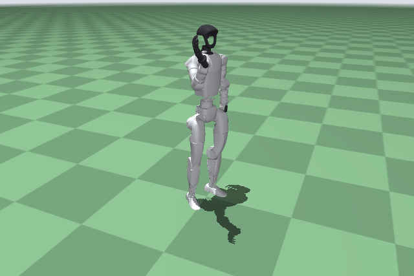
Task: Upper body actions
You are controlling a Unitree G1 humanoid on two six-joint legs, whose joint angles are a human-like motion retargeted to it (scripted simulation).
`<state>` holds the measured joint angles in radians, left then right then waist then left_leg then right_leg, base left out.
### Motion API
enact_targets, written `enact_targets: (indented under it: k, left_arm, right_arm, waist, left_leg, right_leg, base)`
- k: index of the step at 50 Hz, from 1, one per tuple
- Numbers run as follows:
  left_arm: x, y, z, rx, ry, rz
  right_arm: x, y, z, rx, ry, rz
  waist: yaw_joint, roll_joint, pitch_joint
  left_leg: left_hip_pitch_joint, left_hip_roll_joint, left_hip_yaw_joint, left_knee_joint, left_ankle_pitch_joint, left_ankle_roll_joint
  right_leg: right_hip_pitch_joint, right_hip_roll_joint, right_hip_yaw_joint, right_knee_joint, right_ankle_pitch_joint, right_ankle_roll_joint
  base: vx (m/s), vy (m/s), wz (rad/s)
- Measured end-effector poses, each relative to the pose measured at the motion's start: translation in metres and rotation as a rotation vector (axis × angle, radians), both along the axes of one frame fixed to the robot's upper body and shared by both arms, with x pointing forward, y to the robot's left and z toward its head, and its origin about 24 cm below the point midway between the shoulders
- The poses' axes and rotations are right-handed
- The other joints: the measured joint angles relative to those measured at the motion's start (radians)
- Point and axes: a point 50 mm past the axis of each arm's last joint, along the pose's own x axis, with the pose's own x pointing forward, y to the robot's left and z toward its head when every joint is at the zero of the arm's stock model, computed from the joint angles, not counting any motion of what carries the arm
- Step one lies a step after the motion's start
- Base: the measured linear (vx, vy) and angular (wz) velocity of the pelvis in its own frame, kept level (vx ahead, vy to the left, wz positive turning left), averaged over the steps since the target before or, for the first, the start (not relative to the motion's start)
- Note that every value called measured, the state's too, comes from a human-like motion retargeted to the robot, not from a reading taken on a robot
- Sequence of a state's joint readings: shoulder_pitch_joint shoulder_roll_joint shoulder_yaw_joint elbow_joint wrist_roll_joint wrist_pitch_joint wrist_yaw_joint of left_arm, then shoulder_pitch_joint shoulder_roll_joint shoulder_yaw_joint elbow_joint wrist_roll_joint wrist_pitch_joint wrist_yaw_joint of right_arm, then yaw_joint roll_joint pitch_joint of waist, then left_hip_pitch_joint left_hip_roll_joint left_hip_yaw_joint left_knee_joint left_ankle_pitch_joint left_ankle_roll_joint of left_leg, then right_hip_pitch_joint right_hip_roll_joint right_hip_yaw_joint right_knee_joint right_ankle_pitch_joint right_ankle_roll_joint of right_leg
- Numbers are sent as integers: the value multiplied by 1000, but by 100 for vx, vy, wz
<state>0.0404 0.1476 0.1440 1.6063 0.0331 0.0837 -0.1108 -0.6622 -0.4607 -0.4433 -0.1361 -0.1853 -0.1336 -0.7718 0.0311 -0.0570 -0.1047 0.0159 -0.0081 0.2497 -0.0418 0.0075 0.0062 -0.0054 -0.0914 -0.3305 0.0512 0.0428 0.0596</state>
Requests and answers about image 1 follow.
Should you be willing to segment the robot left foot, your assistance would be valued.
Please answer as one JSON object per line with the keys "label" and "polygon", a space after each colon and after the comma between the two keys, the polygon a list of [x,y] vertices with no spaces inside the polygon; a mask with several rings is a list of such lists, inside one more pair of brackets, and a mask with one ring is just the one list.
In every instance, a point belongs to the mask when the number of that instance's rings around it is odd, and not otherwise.
{"label": "robot left foot", "polygon": [[[212,184],[212,187],[213,187],[213,184]],[[204,190],[207,191],[207,192],[210,192],[210,193],[212,193],[216,196],[220,196],[220,197],[226,197],[227,196],[227,193],[224,192],[223,190],[221,190],[219,187],[217,187],[217,186],[214,186],[214,188],[212,188],[212,187],[210,187],[210,184],[207,183],[204,187]]]}

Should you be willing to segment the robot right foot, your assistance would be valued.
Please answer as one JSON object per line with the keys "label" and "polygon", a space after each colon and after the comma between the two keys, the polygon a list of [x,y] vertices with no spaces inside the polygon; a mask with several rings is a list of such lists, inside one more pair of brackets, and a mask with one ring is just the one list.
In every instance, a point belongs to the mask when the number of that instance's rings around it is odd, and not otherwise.
{"label": "robot right foot", "polygon": [[198,209],[201,208],[198,201],[197,201],[197,199],[195,197],[193,197],[192,194],[191,194],[191,199],[190,199],[189,192],[187,192],[187,194],[186,194],[186,200],[188,201],[188,203],[189,203],[189,205],[192,209],[198,210]]}

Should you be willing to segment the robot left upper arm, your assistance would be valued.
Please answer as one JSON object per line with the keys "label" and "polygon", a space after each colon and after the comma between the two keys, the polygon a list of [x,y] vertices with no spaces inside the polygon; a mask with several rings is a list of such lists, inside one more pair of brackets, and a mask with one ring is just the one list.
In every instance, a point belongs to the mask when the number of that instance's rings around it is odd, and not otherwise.
{"label": "robot left upper arm", "polygon": [[230,86],[230,82],[225,78],[225,76],[226,76],[226,64],[227,64],[228,58],[223,54],[220,54],[220,55],[222,57],[222,70],[221,70],[220,89],[226,89],[227,87]]}

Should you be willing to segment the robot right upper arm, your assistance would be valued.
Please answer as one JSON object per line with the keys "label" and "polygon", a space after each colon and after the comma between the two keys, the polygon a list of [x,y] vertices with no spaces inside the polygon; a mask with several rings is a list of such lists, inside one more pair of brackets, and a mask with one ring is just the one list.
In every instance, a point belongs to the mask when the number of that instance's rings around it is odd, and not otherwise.
{"label": "robot right upper arm", "polygon": [[[189,77],[190,80],[192,81],[193,78],[195,77],[197,70],[198,70],[198,66],[199,66],[199,62],[198,62],[198,58],[196,56],[192,56],[190,59],[188,59],[185,62],[185,65],[188,69],[188,73],[189,73]],[[204,88],[204,83],[203,84],[196,84],[194,90],[202,90]]]}

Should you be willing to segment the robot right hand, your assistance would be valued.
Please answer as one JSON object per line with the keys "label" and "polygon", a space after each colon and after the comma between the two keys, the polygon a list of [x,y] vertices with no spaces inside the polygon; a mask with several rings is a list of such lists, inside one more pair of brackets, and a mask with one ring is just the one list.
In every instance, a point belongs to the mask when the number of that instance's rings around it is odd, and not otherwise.
{"label": "robot right hand", "polygon": [[197,39],[198,35],[194,36],[194,38],[192,39],[192,45],[193,45],[193,50],[194,53],[196,55],[196,57],[198,58],[198,62],[204,67],[204,68],[208,68],[209,64],[206,61],[206,55],[203,55],[201,50],[199,49],[199,40]]}

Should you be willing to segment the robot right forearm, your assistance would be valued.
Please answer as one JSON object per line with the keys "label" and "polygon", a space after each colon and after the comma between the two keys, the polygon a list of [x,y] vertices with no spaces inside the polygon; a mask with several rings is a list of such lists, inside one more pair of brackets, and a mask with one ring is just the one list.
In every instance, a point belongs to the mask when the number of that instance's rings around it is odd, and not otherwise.
{"label": "robot right forearm", "polygon": [[210,59],[206,58],[207,63],[209,64],[208,68],[204,68],[202,65],[199,66],[195,77],[191,82],[192,89],[195,88],[196,84],[203,84],[205,81],[205,77],[208,73],[208,69],[210,67]]}

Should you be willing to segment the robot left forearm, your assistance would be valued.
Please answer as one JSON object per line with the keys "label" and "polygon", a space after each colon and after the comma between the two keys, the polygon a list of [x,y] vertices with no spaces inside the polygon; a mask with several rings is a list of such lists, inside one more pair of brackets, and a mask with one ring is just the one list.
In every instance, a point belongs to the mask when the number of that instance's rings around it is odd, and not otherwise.
{"label": "robot left forearm", "polygon": [[226,89],[219,89],[219,94],[220,94],[219,108],[223,111],[224,111],[225,106],[228,105],[228,89],[229,87],[227,87]]}

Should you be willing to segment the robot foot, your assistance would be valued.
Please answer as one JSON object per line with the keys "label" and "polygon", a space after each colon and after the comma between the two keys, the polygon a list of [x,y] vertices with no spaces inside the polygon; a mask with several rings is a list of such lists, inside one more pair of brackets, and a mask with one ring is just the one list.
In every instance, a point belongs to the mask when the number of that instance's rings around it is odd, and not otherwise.
{"label": "robot foot", "polygon": [[187,194],[186,194],[186,200],[188,201],[188,203],[189,203],[189,205],[192,209],[198,210],[198,209],[201,208],[198,201],[197,201],[197,199],[195,197],[193,197],[192,194],[191,194],[191,199],[190,199],[189,192],[187,192]]}
{"label": "robot foot", "polygon": [[[213,187],[213,184],[212,184],[212,187]],[[220,197],[226,197],[227,196],[227,193],[224,192],[223,190],[221,190],[219,187],[217,187],[217,186],[214,186],[214,188],[212,188],[212,187],[210,187],[210,184],[207,183],[204,187],[204,190],[207,191],[207,192],[210,192],[210,193],[212,193],[216,196],[220,196]]]}

